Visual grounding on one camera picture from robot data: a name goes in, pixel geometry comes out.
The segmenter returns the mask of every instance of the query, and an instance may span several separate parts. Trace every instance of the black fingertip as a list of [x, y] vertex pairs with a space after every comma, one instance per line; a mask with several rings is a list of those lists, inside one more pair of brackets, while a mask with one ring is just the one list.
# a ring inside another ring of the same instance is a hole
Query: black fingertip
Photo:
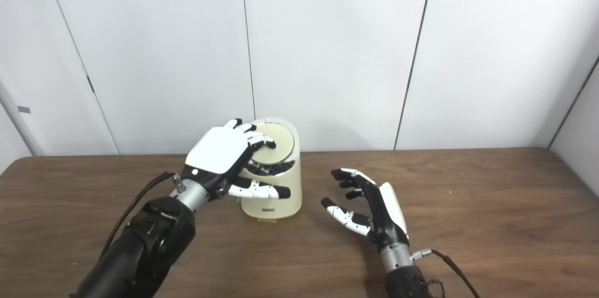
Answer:
[[366, 215], [362, 215], [361, 213], [353, 212], [353, 216], [351, 217], [351, 221], [356, 224], [369, 226], [370, 225], [370, 217]]
[[326, 209], [332, 206], [336, 206], [336, 204], [330, 198], [326, 197], [321, 200], [322, 206]]
[[340, 168], [331, 170], [331, 175], [337, 181], [347, 180], [347, 173], [343, 172]]
[[288, 187], [282, 187], [282, 186], [273, 186], [273, 187], [278, 193], [278, 198], [282, 199], [282, 198], [290, 198], [291, 197], [291, 189], [289, 189]]
[[235, 185], [241, 189], [248, 189], [252, 185], [252, 179], [248, 179], [247, 177], [238, 176], [235, 180], [233, 180], [233, 185]]
[[351, 188], [355, 188], [358, 185], [356, 185], [356, 183], [354, 181], [350, 181], [350, 180], [344, 180], [339, 182], [339, 187], [343, 188], [343, 189], [351, 189]]
[[345, 194], [345, 198], [347, 200], [353, 200], [354, 198], [360, 197], [362, 196], [362, 192], [361, 191], [357, 191], [357, 190], [352, 190], [351, 192]]

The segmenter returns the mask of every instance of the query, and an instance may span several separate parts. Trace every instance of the robotic hand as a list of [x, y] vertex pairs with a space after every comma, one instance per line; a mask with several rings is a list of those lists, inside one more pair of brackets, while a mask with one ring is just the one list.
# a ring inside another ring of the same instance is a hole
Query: robotic hand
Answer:
[[330, 198], [321, 204], [336, 220], [351, 231], [368, 236], [377, 245], [387, 275], [385, 289], [390, 298], [431, 298], [428, 285], [440, 283], [425, 281], [414, 260], [431, 253], [430, 249], [410, 253], [406, 221], [395, 197], [395, 191], [386, 182], [380, 187], [362, 172], [340, 168], [331, 172], [339, 187], [353, 189], [346, 194], [349, 200], [364, 196], [370, 206], [372, 218], [336, 205]]
[[[109, 235], [101, 256], [72, 298], [151, 298], [171, 266], [195, 237], [195, 213], [206, 202], [225, 194], [255, 198], [289, 198], [291, 191], [238, 177], [253, 153], [276, 143], [256, 127], [233, 119], [210, 129], [188, 154], [181, 176], [164, 173], [135, 198]], [[175, 190], [156, 198], [126, 224], [120, 238], [111, 241], [118, 227], [152, 187], [173, 179]]]

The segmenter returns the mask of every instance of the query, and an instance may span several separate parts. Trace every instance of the wooden table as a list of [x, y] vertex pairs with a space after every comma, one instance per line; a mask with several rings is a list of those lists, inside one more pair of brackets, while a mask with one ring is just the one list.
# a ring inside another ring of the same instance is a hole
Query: wooden table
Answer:
[[[115, 220], [181, 155], [36, 157], [0, 177], [0, 297], [66, 297], [94, 265]], [[599, 297], [599, 200], [550, 151], [477, 149], [303, 153], [304, 204], [277, 223], [247, 217], [235, 198], [197, 216], [197, 236], [156, 295], [162, 298], [383, 298], [374, 245], [320, 205], [345, 200], [329, 171], [390, 181], [413, 251], [449, 254], [485, 298]], [[165, 183], [147, 199], [171, 191]], [[438, 258], [418, 261], [470, 297]]]

